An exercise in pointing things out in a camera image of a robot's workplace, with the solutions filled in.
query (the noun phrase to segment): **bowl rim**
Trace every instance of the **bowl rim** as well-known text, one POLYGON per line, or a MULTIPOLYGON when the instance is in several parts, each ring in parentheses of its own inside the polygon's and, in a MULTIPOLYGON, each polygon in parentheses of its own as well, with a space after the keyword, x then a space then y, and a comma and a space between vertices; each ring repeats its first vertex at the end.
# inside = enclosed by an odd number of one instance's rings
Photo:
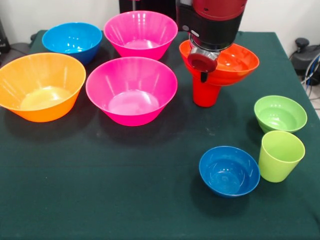
POLYGON ((65 23, 62 23, 62 24, 58 24, 56 26, 53 26, 52 28, 48 29, 42 36, 41 38, 41 42, 43 44, 43 46, 49 50, 49 51, 52 51, 54 53, 60 53, 60 54, 66 54, 66 55, 72 55, 72 54, 81 54, 81 53, 85 53, 93 48, 95 48, 96 46, 98 46, 101 41, 102 41, 102 38, 103 38, 103 34, 102 34, 102 31, 95 25, 91 24, 91 23, 88 23, 88 22, 82 22, 82 21, 74 21, 74 22, 65 22, 65 23), (80 51, 80 52, 64 52, 64 51, 57 51, 55 49, 53 49, 52 47, 49 47, 46 43, 45 43, 45 38, 48 36, 48 34, 50 33, 50 31, 52 31, 53 29, 57 29, 57 28, 60 28, 62 26, 65 26, 65 25, 88 25, 88 26, 91 26, 93 29, 96 29, 98 30, 97 32, 99 32, 99 39, 98 41, 90 48, 87 48, 83 51, 80 51))
POLYGON ((260 177, 259 165, 258 165, 258 163, 256 162, 256 160, 255 160, 248 152, 246 152, 246 151, 244 151, 244 150, 242 150, 242 149, 240 149, 240 148, 238 148, 238 147, 235 147, 235 146, 221 145, 221 146, 215 146, 215 147, 213 147, 213 148, 210 148, 209 150, 207 150, 207 151, 201 156, 200 161, 199 161, 199 164, 198 164, 198 168, 199 168, 199 173, 200 173, 200 176, 201 176, 203 182, 204 182, 211 190, 213 190, 214 192, 216 192, 216 193, 218 193, 218 194, 220 194, 220 195, 222 195, 222 196, 228 196, 228 197, 240 197, 240 196, 243 196, 243 195, 246 195, 246 194, 251 193, 251 192, 258 186, 258 184, 259 184, 259 182, 260 182, 260 178, 261 178, 261 177, 260 177), (206 181, 206 179, 205 179, 205 177, 204 177, 204 175, 203 175, 203 172, 201 171, 202 161, 203 161, 203 159, 204 159, 204 156, 207 155, 209 152, 211 152, 211 151, 213 151, 213 150, 216 150, 216 149, 220 149, 220 148, 224 148, 224 149, 234 149, 234 150, 240 151, 240 152, 244 153, 245 155, 247 155, 248 158, 251 160, 251 162, 253 163, 253 165, 255 166, 255 168, 256 168, 256 170, 257 170, 258 179, 257 179, 256 183, 254 184, 254 186, 253 186, 250 190, 248 190, 248 191, 246 191, 246 192, 244 192, 244 193, 241 193, 241 194, 228 194, 228 193, 224 193, 224 192, 221 192, 221 191, 216 190, 215 188, 213 188, 211 185, 209 185, 209 184, 207 183, 207 181, 206 181))
POLYGON ((83 87, 83 85, 84 85, 84 83, 86 81, 86 75, 87 75, 84 65, 79 60, 77 60, 76 58, 74 58, 72 56, 69 56, 69 55, 66 55, 66 54, 58 53, 58 52, 39 52, 39 53, 33 53, 33 54, 29 54, 29 55, 25 55, 25 56, 19 57, 19 58, 13 60, 13 61, 7 63, 3 67, 1 67, 0 68, 0 73, 4 69, 11 67, 11 65, 15 64, 16 62, 23 61, 24 59, 28 59, 28 58, 33 57, 33 56, 37 57, 37 56, 41 56, 41 55, 61 56, 63 58, 70 58, 73 61, 75 61, 76 63, 78 63, 80 68, 83 70, 83 79, 82 79, 82 82, 81 82, 80 86, 73 93, 71 93, 71 95, 69 97, 65 98, 62 102, 60 102, 58 104, 55 104, 55 105, 52 105, 50 107, 42 107, 42 108, 38 108, 38 109, 28 110, 28 109, 19 109, 19 108, 15 108, 15 107, 4 106, 4 105, 0 104, 1 107, 5 108, 5 109, 8 109, 8 110, 11 110, 11 111, 16 111, 16 112, 36 112, 36 111, 41 111, 41 110, 50 109, 50 108, 53 108, 53 107, 58 106, 60 104, 63 104, 64 102, 68 101, 73 96, 75 96, 81 90, 81 88, 83 87))
POLYGON ((139 51, 145 51, 145 50, 154 50, 154 49, 159 49, 161 47, 163 47, 164 45, 168 44, 168 43, 171 43, 175 38, 176 36, 178 35, 178 25, 177 23, 169 16, 165 15, 165 14, 162 14, 160 12, 156 12, 156 11, 147 11, 147 10, 137 10, 137 11, 126 11, 126 12, 123 12, 123 13, 119 13, 113 17, 111 17, 103 26, 103 34, 105 36, 105 38, 111 42, 113 45, 116 45, 117 47, 121 47, 121 48, 126 48, 126 49, 131 49, 131 50, 139 50, 139 51), (151 13, 151 14, 155 14, 155 15, 159 15, 159 16, 162 16, 166 19, 168 19, 169 21, 171 21, 172 23, 174 23, 174 26, 175 26, 175 34, 173 37, 170 38, 170 40, 166 41, 165 43, 159 45, 159 46, 156 46, 156 47, 153 47, 153 48, 139 48, 139 49, 134 49, 134 48, 128 48, 128 47, 125 47, 123 45, 120 45, 120 44, 117 44, 116 42, 112 41, 108 36, 107 36, 107 31, 106 31, 106 27, 108 24, 110 24, 111 21, 113 21, 114 19, 116 19, 117 17, 119 16, 123 16, 123 15, 130 15, 130 14, 133 14, 133 13, 151 13))
POLYGON ((279 131, 285 131, 285 132, 296 132, 300 129, 302 129, 308 122, 308 115, 307 115, 307 112, 306 110, 295 100, 289 98, 289 97, 286 97, 286 96, 281 96, 281 95, 266 95, 266 96, 263 96, 261 98, 259 98, 254 106, 253 106, 253 111, 254 111, 254 115, 255 117, 257 118, 258 121, 260 121, 261 123, 263 123, 264 125, 268 126, 269 128, 273 129, 273 130, 279 130, 279 131), (259 115, 258 115, 258 110, 257 110, 257 105, 259 102, 261 101, 264 101, 268 98, 278 98, 278 99, 286 99, 286 100, 289 100, 290 102, 292 102, 293 104, 295 104, 296 106, 298 106, 302 112, 303 112, 303 117, 304 117, 304 122, 301 126, 299 127, 296 127, 296 128, 292 128, 292 129, 283 129, 283 128, 280 128, 280 127, 273 127, 273 126, 270 126, 267 122, 265 122, 264 120, 262 120, 259 115))
MULTIPOLYGON (((185 56, 184 54, 182 54, 181 47, 182 47, 183 44, 186 44, 186 42, 190 42, 190 40, 189 40, 189 39, 184 40, 184 41, 183 41, 182 43, 180 43, 180 45, 179 45, 179 52, 180 52, 180 54, 183 55, 185 58, 187 58, 188 56, 185 56)), ((231 70, 219 69, 219 64, 218 64, 215 71, 220 71, 220 72, 224 72, 224 73, 248 73, 248 72, 254 71, 255 69, 257 69, 257 68, 259 67, 259 65, 260 65, 260 59, 259 59, 259 57, 258 57, 253 51, 251 51, 250 49, 248 49, 248 48, 246 48, 246 47, 244 47, 244 46, 241 46, 241 45, 239 45, 239 44, 237 44, 237 43, 232 43, 232 45, 237 46, 237 47, 240 47, 240 48, 242 48, 242 49, 245 49, 245 50, 247 50, 249 53, 251 53, 251 54, 256 58, 257 64, 256 64, 254 67, 251 67, 251 68, 246 69, 246 70, 240 70, 240 71, 231 71, 231 70)))
POLYGON ((160 61, 157 61, 157 60, 154 60, 152 58, 148 58, 148 57, 143 57, 143 56, 124 56, 124 57, 119 57, 119 58, 115 58, 115 59, 112 59, 112 60, 109 60, 109 61, 106 61, 102 64, 100 64, 99 66, 97 66, 90 74, 89 76, 87 77, 86 79, 86 83, 85 83, 85 92, 86 92, 86 95, 87 97, 90 99, 90 101, 97 107, 99 108, 100 110, 102 111, 105 111, 107 113, 110 113, 110 114, 113 114, 113 115, 117 115, 117 116, 127 116, 127 117, 134 117, 134 116, 142 116, 142 115, 146 115, 146 114, 150 114, 150 113, 154 113, 156 111, 158 111, 159 109, 161 108, 164 108, 174 97, 175 95, 177 94, 177 91, 178 91, 178 78, 175 74, 175 72, 170 68, 168 67, 166 64, 160 62, 160 61), (102 68, 103 66, 105 65, 108 65, 112 62, 118 62, 118 61, 125 61, 127 59, 142 59, 144 61, 150 61, 150 62, 154 62, 158 65, 162 65, 164 66, 166 69, 168 69, 172 75, 174 76, 174 93, 172 94, 172 96, 167 100, 165 101, 163 104, 161 104, 159 107, 157 107, 156 110, 153 110, 153 111, 149 111, 149 112, 146 112, 146 113, 143 113, 143 114, 134 114, 134 115, 124 115, 124 114, 117 114, 117 113, 114 113, 114 112, 111 112, 101 106, 99 106, 95 101, 93 101, 93 99, 91 98, 91 94, 89 93, 89 90, 88 90, 88 86, 90 84, 91 81, 93 81, 93 74, 95 74, 100 68, 102 68))

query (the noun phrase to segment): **orange bowl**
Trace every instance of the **orange bowl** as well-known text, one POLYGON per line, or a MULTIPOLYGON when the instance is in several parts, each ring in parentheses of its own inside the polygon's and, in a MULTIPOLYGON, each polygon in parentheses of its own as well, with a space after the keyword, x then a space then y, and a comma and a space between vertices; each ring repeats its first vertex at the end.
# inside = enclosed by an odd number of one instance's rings
POLYGON ((86 80, 84 66, 61 53, 36 53, 0 68, 0 106, 31 122, 66 115, 86 80))
MULTIPOLYGON (((191 50, 190 41, 186 40, 182 42, 179 50, 186 68, 194 78, 200 79, 201 72, 195 70, 188 63, 188 55, 191 50)), ((221 51, 218 57, 217 68, 208 74, 207 83, 217 86, 235 84, 251 74, 259 64, 259 58, 252 51, 234 43, 221 51)))

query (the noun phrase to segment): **table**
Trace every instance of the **table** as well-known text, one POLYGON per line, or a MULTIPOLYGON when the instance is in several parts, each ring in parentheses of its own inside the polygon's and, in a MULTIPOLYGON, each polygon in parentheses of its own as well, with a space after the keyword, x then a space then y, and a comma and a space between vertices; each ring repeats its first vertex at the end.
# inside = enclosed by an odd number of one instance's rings
MULTIPOLYGON (((38 32, 30 53, 45 52, 38 32)), ((320 121, 277 36, 239 32, 236 43, 260 59, 242 82, 223 87, 217 103, 192 101, 192 77, 179 53, 180 32, 160 60, 178 78, 172 102, 140 127, 114 123, 84 89, 69 114, 28 122, 0 109, 2 239, 272 240, 320 238, 320 121), (301 163, 281 183, 260 180, 249 195, 225 199, 202 182, 208 149, 229 145, 259 158, 263 132, 254 104, 265 95, 298 101, 308 122, 301 163)), ((89 74, 118 58, 104 38, 89 74)))

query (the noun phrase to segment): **green bowl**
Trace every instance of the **green bowl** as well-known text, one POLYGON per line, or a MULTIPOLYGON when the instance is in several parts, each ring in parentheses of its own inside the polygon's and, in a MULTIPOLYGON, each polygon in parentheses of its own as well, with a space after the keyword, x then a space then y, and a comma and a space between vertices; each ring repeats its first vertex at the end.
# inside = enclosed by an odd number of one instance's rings
POLYGON ((294 133, 303 128, 308 119, 299 103, 277 95, 264 96, 256 101, 254 114, 265 133, 273 130, 294 133))

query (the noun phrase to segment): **green cup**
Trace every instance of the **green cup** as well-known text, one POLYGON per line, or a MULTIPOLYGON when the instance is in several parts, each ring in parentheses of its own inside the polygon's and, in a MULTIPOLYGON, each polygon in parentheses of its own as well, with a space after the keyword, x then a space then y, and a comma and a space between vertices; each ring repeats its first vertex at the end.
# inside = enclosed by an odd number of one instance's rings
POLYGON ((302 141, 290 132, 270 131, 261 142, 259 169, 261 177, 272 183, 286 179, 305 156, 302 141))

